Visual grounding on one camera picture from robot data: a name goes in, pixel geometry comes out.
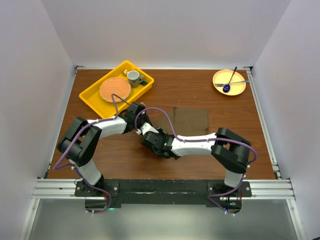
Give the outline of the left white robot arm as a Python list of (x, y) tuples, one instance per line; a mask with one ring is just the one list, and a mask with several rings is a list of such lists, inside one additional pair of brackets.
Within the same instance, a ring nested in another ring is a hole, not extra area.
[(86, 191), (92, 196), (99, 196), (106, 191), (104, 177), (97, 169), (93, 155), (98, 142), (102, 138), (121, 135), (135, 130), (135, 126), (150, 123), (148, 116), (138, 113), (145, 109), (145, 105), (133, 102), (129, 107), (109, 118), (86, 120), (76, 117), (63, 137), (57, 144), (57, 150), (62, 154), (53, 169), (63, 168), (60, 162), (66, 158), (69, 164), (83, 178)]

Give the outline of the brown cloth napkin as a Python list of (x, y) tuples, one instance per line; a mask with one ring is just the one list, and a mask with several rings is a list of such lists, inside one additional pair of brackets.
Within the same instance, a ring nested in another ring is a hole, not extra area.
[(156, 123), (157, 129), (174, 135), (172, 152), (175, 159), (187, 155), (211, 155), (213, 133), (209, 133), (209, 114), (204, 108), (173, 107)]

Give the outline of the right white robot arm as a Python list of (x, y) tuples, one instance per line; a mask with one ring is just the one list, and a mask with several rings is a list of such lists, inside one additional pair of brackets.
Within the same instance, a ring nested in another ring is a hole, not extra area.
[(240, 182), (249, 164), (251, 143), (231, 130), (219, 128), (216, 133), (201, 136), (175, 136), (153, 127), (137, 132), (142, 136), (141, 144), (161, 158), (214, 157), (226, 169), (223, 192), (233, 197), (241, 190)]

